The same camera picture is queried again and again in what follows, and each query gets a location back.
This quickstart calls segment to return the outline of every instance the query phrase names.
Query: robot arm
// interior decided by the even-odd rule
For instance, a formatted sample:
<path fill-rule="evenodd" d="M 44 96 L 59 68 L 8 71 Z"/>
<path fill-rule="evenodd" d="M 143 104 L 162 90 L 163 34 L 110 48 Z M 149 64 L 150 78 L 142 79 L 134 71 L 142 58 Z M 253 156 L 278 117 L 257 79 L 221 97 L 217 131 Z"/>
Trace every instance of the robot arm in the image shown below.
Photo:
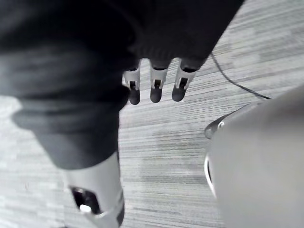
<path fill-rule="evenodd" d="M 96 1 L 0 5 L 0 94 L 19 99 L 14 122 L 35 134 L 78 209 L 99 228 L 118 228 L 124 196 L 117 135 L 129 94 L 121 82 L 136 62 L 125 50 L 128 36 L 100 34 L 112 26 L 100 24 L 102 15 L 114 12 Z M 119 25 L 128 34 L 123 21 L 115 30 Z"/>
<path fill-rule="evenodd" d="M 228 228 L 303 226 L 304 86 L 210 124 L 205 174 Z"/>

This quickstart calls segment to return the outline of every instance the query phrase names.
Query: gray striped carpet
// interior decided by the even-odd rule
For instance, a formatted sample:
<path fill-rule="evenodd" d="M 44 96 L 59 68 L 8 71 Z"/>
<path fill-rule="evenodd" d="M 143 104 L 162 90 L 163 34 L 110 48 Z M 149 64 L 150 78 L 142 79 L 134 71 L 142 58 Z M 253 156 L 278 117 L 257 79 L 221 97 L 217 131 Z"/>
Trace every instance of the gray striped carpet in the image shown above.
<path fill-rule="evenodd" d="M 304 1 L 248 0 L 214 54 L 231 79 L 270 97 L 304 83 Z M 228 83 L 208 59 L 175 103 L 175 60 L 161 102 L 153 104 L 149 67 L 142 61 L 140 104 L 121 111 L 123 227 L 224 227 L 203 174 L 203 129 L 258 98 Z M 33 135 L 9 120 L 18 108 L 16 100 L 0 98 L 0 227 L 93 228 Z"/>

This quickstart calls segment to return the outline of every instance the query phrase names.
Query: black cable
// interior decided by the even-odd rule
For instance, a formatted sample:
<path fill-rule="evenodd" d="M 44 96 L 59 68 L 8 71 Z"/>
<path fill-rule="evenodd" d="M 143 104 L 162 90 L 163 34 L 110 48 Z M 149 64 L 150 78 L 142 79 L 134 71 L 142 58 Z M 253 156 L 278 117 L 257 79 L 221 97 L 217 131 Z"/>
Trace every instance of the black cable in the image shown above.
<path fill-rule="evenodd" d="M 264 95 L 262 95 L 262 94 L 259 94 L 258 92 L 254 91 L 254 90 L 252 90 L 252 89 L 249 89 L 249 88 L 247 88 L 247 87 L 245 87 L 245 86 L 242 86 L 242 85 L 240 85 L 240 84 L 238 84 L 238 83 L 232 81 L 232 80 L 224 73 L 224 71 L 222 70 L 221 66 L 219 65 L 218 61 L 216 60 L 215 56 L 213 55 L 213 52 L 211 53 L 211 58 L 213 59 L 215 65 L 217 66 L 217 68 L 218 68 L 218 70 L 221 72 L 221 74 L 222 74 L 230 83 L 234 84 L 234 85 L 237 86 L 237 87 L 240 87 L 241 89 L 246 90 L 247 92 L 249 92 L 249 93 L 251 93 L 251 94 L 253 94 L 253 95 L 257 96 L 257 97 L 262 97 L 262 98 L 265 98 L 265 99 L 271 99 L 271 98 L 268 97 L 268 96 L 264 96 Z"/>

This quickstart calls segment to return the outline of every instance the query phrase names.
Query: black slot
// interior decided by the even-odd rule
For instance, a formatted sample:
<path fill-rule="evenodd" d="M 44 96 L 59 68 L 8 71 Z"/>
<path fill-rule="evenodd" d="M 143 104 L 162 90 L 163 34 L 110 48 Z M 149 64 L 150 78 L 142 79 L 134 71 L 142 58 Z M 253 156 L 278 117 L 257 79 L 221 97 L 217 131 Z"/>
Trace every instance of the black slot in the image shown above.
<path fill-rule="evenodd" d="M 78 208 L 81 205 L 86 205 L 91 208 L 93 214 L 99 215 L 102 213 L 96 195 L 93 192 L 81 188 L 71 188 L 71 191 Z"/>
<path fill-rule="evenodd" d="M 130 82 L 130 89 L 134 89 L 134 90 L 135 90 L 135 88 L 136 88 L 136 83 L 135 83 L 135 81 L 131 81 L 131 82 Z"/>
<path fill-rule="evenodd" d="M 181 78 L 181 80 L 180 80 L 180 89 L 184 89 L 184 87 L 187 84 L 187 81 L 188 81 L 187 78 L 184 78 L 184 77 Z"/>
<path fill-rule="evenodd" d="M 161 86 L 161 83 L 162 81 L 161 80 L 154 80 L 154 86 L 155 86 L 155 89 L 158 89 L 160 86 Z"/>

